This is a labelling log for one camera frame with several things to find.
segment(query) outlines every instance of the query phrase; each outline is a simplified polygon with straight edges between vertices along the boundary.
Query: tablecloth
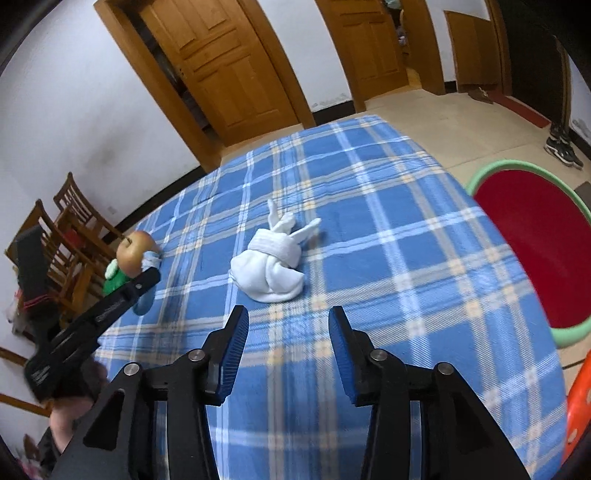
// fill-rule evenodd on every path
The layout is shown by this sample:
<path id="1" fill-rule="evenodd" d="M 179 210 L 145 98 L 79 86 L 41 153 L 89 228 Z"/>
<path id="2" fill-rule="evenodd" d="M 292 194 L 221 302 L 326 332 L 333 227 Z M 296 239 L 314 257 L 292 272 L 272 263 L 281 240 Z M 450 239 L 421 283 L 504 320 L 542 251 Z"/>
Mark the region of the tablecloth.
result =
<path id="1" fill-rule="evenodd" d="M 266 226 L 268 198 L 280 213 L 294 212 L 299 226 L 322 218 L 303 248 L 304 291 L 283 304 L 252 301 L 228 275 L 230 259 Z M 345 396 L 327 329 L 333 305 L 406 363 L 453 363 L 532 477 L 557 470 L 564 382 L 531 283 L 461 185 L 379 117 L 251 151 L 139 228 L 163 251 L 156 301 L 143 317 L 123 315 L 96 357 L 110 377 L 129 361 L 173 362 L 222 327 L 235 304 L 245 305 L 250 331 L 233 392 L 223 406 L 208 407 L 222 479 L 359 478 L 369 408 Z M 416 460 L 413 451 L 413 478 Z"/>

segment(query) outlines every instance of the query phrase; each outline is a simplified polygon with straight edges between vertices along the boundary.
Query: door panel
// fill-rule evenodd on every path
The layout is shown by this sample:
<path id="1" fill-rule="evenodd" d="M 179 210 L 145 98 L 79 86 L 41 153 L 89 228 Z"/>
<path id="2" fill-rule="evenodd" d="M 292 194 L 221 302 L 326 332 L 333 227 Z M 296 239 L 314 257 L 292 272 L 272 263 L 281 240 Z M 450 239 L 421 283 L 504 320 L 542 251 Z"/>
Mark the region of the door panel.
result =
<path id="1" fill-rule="evenodd" d="M 364 100 L 408 85 L 390 15 L 379 0 L 328 0 L 339 19 Z"/>
<path id="2" fill-rule="evenodd" d="M 236 0 L 154 0 L 139 14 L 225 145 L 298 123 Z"/>

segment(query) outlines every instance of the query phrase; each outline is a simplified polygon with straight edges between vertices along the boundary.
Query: table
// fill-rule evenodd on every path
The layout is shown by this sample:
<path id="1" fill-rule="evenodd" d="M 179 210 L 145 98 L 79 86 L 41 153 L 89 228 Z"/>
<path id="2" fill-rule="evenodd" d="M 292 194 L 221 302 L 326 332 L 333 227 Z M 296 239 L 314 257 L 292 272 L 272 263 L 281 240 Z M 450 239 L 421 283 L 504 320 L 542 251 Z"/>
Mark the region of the table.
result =
<path id="1" fill-rule="evenodd" d="M 272 305 L 228 277 L 230 259 L 266 226 L 269 197 L 300 226 L 322 218 L 304 246 L 302 295 Z M 156 301 L 145 316 L 128 312 L 114 324 L 97 359 L 111 377 L 129 361 L 170 363 L 245 305 L 251 326 L 233 393 L 208 409 L 221 478 L 359 478 L 369 409 L 349 404 L 336 369 L 327 313 L 338 304 L 353 328 L 404 362 L 453 363 L 534 479 L 558 469 L 564 381 L 528 278 L 461 185 L 379 117 L 258 148 L 139 228 L 163 250 Z M 163 434 L 158 445 L 165 455 Z"/>

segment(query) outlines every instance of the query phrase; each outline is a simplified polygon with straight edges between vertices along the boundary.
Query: tiled floor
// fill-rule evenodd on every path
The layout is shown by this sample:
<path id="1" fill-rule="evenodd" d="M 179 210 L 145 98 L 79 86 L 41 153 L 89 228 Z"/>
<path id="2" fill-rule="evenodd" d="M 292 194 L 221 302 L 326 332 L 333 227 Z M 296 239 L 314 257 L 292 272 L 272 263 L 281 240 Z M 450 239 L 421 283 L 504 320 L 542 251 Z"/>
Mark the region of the tiled floor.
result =
<path id="1" fill-rule="evenodd" d="M 507 108 L 477 102 L 465 93 L 437 96 L 409 87 L 367 101 L 367 112 L 354 116 L 381 116 L 420 144 L 461 184 L 466 185 L 483 166 L 503 158 L 535 163 L 561 178 L 571 188 L 591 181 L 591 161 L 576 147 L 575 152 L 586 162 L 582 171 L 565 167 L 544 151 L 548 127 L 540 129 Z M 239 153 L 233 150 L 225 159 L 298 131 L 301 125 L 290 129 L 241 145 Z M 562 365 L 565 367 L 580 362 L 590 349 L 591 335 L 583 342 L 559 351 Z M 567 390 L 579 369 L 580 363 L 564 370 Z"/>

